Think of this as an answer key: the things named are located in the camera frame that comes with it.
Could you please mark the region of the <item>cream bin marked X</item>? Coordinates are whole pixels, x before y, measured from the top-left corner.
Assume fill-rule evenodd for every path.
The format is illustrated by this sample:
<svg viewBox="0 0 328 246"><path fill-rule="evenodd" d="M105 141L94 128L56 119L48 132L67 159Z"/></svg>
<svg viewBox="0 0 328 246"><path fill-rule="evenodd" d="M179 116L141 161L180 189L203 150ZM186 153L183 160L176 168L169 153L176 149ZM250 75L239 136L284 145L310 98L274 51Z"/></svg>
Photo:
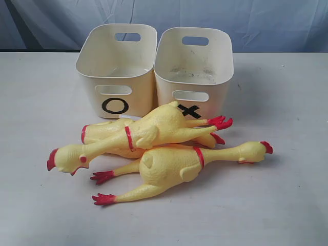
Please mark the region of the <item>cream bin marked X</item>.
<svg viewBox="0 0 328 246"><path fill-rule="evenodd" d="M231 38L212 28L168 29L158 44L154 72L159 105L178 101L186 119L218 116L234 75Z"/></svg>

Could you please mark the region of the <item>cream bin marked O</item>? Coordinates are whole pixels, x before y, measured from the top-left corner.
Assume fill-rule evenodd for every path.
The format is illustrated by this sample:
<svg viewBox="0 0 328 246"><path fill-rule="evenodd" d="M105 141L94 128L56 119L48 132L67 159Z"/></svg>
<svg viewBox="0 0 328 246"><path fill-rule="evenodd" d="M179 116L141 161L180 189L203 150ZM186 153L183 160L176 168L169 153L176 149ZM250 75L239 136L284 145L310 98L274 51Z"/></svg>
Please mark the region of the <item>cream bin marked O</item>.
<svg viewBox="0 0 328 246"><path fill-rule="evenodd" d="M88 35L76 70L101 118L143 117L156 96L157 31L144 24L104 24Z"/></svg>

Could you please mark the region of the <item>rubber chicken head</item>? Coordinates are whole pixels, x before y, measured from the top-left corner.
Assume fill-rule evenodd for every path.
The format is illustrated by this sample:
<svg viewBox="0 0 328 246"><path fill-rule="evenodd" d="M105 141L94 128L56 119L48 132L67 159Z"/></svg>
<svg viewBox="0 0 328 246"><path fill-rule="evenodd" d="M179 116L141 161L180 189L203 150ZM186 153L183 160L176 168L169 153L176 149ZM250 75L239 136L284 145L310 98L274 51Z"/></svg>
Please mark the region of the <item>rubber chicken head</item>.
<svg viewBox="0 0 328 246"><path fill-rule="evenodd" d="M273 147L266 141L248 141L227 149L206 149L196 146L169 144L146 150L142 157L120 168L95 172L91 177L96 184L121 175L139 173L143 184L121 195L93 195L95 205L107 206L157 196L184 182L194 180L209 163L217 160L255 163L272 154Z"/></svg>
<svg viewBox="0 0 328 246"><path fill-rule="evenodd" d="M164 144L178 144L229 128L232 119L217 116L212 119L187 120L173 101L159 106L129 126L102 140L81 145L67 145L54 149L47 160L47 169L74 175L80 168L88 168L96 157L113 149L147 150Z"/></svg>

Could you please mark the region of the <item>headless rubber chicken body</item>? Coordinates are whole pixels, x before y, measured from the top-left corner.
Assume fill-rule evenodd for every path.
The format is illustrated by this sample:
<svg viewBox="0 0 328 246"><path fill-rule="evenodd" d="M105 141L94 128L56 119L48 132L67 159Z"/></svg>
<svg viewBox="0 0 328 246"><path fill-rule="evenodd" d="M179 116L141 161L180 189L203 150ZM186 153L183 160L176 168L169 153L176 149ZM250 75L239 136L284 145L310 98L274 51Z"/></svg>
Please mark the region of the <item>headless rubber chicken body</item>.
<svg viewBox="0 0 328 246"><path fill-rule="evenodd" d="M85 125L81 131L81 141L83 144L91 144L93 142L107 138L119 130L129 126L134 120L129 118L121 118L117 120L111 120L106 122L101 122L98 124ZM192 142L200 144L208 148L214 148L216 144L224 145L225 141L218 136L216 133L206 134L204 136L192 139ZM115 154L129 159L137 159L142 157L145 150L135 149L131 151L127 149L113 149L107 151L109 154Z"/></svg>

